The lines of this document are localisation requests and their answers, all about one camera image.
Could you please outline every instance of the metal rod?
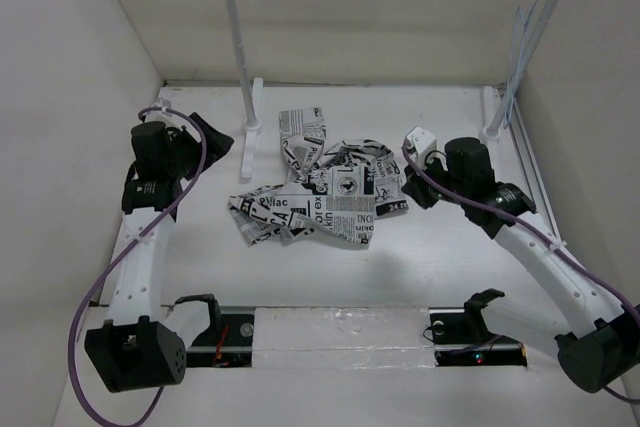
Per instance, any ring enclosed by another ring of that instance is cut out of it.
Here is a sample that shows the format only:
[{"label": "metal rod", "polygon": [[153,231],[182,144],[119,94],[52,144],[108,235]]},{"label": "metal rod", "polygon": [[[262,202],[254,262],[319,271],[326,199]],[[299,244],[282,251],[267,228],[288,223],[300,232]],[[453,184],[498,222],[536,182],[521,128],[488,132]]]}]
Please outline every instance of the metal rod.
[{"label": "metal rod", "polygon": [[520,69],[512,74],[511,82],[509,83],[509,91],[505,92],[502,96],[502,101],[500,102],[500,107],[498,107],[498,111],[496,115],[494,115],[493,120],[491,121],[491,125],[487,128],[487,134],[489,136],[495,136],[498,134],[500,129],[500,124],[502,123],[502,119],[504,117],[504,113],[507,110],[507,104],[509,102],[509,98],[518,91],[518,87],[520,87],[520,82],[522,82],[522,78],[524,77],[524,73],[527,71],[527,67],[529,66],[529,62],[533,57],[538,44],[540,43],[540,39],[542,39],[542,34],[544,34],[547,25],[549,24],[549,20],[551,19],[551,15],[553,14],[556,5],[558,4],[558,0],[546,0],[544,6],[542,7],[542,11],[538,16],[538,20],[536,21],[536,25],[534,26],[527,43],[522,52],[522,62],[520,64]]},{"label": "metal rod", "polygon": [[256,127],[260,122],[256,118],[256,110],[253,106],[253,97],[251,94],[251,84],[249,75],[247,74],[247,59],[244,53],[244,45],[242,44],[242,34],[240,33],[240,18],[238,17],[238,7],[236,0],[225,0],[227,4],[227,14],[229,15],[229,25],[231,27],[231,38],[233,39],[233,53],[236,57],[236,68],[240,76],[240,87],[242,89],[242,98],[244,99],[244,108],[247,111],[247,127]]}]

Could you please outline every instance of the light blue cord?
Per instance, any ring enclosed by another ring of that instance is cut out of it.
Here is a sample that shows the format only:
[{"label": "light blue cord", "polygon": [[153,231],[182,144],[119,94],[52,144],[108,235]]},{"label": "light blue cord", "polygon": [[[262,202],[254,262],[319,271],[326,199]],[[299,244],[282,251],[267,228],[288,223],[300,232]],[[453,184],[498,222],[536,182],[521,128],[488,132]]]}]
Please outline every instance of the light blue cord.
[{"label": "light blue cord", "polygon": [[[525,40],[527,31],[529,30],[529,24],[533,18],[533,13],[538,6],[540,0],[534,0],[533,5],[527,13],[526,19],[522,13],[522,5],[519,5],[516,9],[516,13],[513,19],[513,28],[511,30],[511,47],[509,48],[509,71],[507,72],[507,88],[504,95],[507,99],[507,108],[504,111],[504,118],[502,121],[502,127],[506,129],[511,124],[511,115],[513,112],[513,97],[515,92],[511,92],[511,79],[517,79],[520,77],[520,69],[522,68],[522,52],[524,51]],[[522,35],[520,37],[520,52],[518,54],[518,63],[516,64],[515,72],[513,70],[513,51],[516,43],[516,28],[518,26],[518,20],[522,23]]]}]

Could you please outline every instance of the white wall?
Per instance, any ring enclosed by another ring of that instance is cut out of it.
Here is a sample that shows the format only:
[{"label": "white wall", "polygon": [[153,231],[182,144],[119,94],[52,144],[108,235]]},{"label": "white wall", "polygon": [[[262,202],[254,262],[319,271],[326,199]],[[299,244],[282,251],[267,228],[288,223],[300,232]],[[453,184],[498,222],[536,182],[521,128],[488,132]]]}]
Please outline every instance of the white wall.
[{"label": "white wall", "polygon": [[[520,92],[571,251],[640,303],[640,0],[563,0]],[[628,377],[640,396],[640,367]]]},{"label": "white wall", "polygon": [[51,425],[160,77],[117,0],[0,0],[0,412]]},{"label": "white wall", "polygon": [[[237,80],[224,0],[120,0],[168,79]],[[532,0],[238,0],[250,73],[269,81],[504,81]]]}]

